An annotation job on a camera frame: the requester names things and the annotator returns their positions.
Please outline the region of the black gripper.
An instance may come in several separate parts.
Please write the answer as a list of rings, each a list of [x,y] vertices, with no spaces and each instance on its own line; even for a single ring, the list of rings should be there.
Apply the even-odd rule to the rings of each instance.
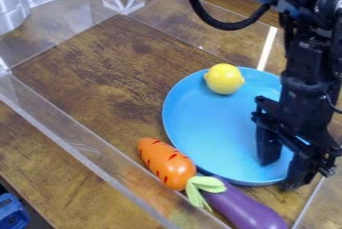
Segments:
[[[335,159],[342,146],[329,132],[341,80],[333,77],[302,79],[281,76],[281,97],[275,101],[255,98],[251,120],[256,125],[256,154],[262,166],[274,163],[282,148],[293,152],[282,191],[307,185],[317,173],[329,177],[335,172]]]

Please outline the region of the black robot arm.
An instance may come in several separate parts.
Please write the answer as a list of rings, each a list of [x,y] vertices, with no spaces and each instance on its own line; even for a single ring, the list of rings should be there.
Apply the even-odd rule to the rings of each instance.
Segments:
[[[279,13],[286,67],[281,97],[255,98],[258,159],[274,163],[283,148],[293,152],[283,188],[294,190],[321,174],[335,172],[342,145],[329,132],[342,89],[342,0],[254,0]]]

